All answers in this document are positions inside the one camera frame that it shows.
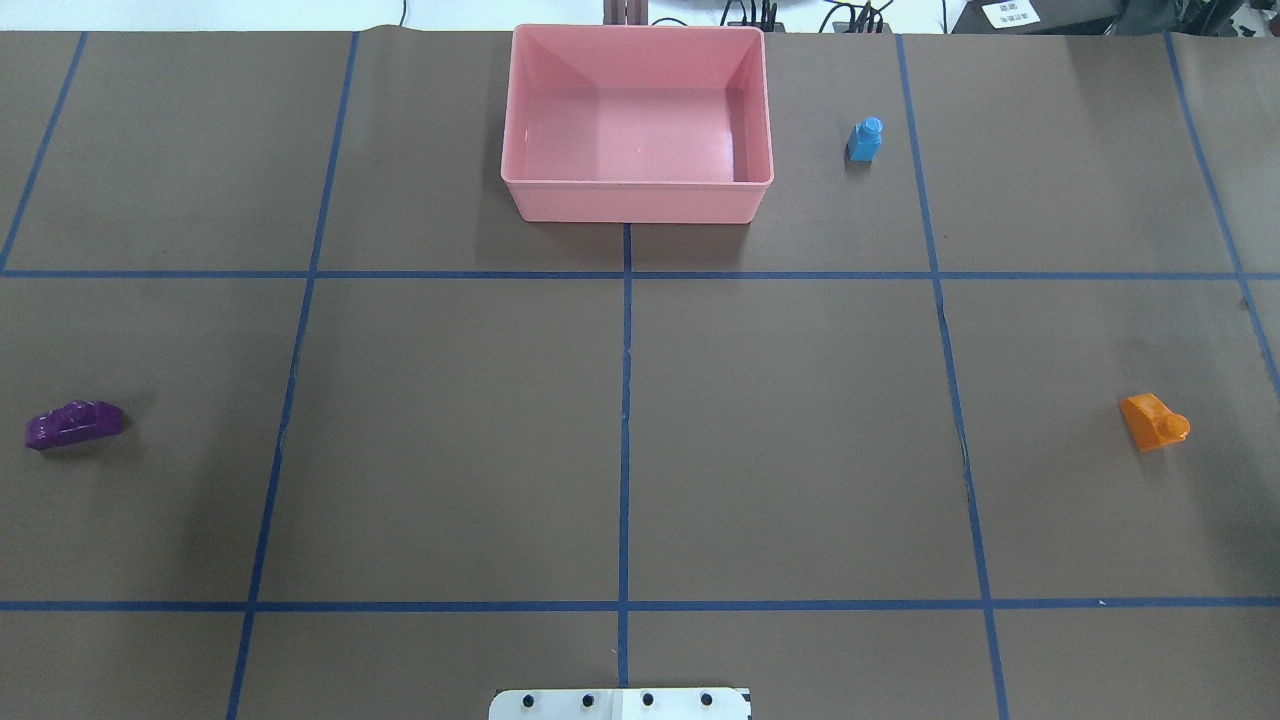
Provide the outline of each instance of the pink bin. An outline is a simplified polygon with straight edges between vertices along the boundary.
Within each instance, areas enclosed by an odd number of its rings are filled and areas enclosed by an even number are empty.
[[[517,27],[502,179],[526,220],[751,222],[773,182],[764,33]]]

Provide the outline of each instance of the orange toy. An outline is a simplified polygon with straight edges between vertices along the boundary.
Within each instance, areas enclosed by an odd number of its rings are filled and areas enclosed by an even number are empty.
[[[1143,452],[1183,442],[1187,439],[1187,433],[1192,432],[1192,424],[1187,418],[1170,410],[1149,392],[1120,401],[1120,413],[1129,424],[1134,445]]]

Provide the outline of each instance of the white bracket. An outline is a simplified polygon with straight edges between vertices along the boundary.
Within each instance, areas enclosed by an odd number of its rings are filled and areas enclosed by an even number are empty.
[[[489,720],[751,720],[751,691],[503,691],[489,703]]]

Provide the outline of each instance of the blue object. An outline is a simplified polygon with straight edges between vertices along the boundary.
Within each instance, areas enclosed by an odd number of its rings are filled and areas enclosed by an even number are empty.
[[[884,132],[884,123],[879,118],[867,118],[858,123],[849,136],[845,152],[854,163],[870,163],[879,151],[881,133]]]

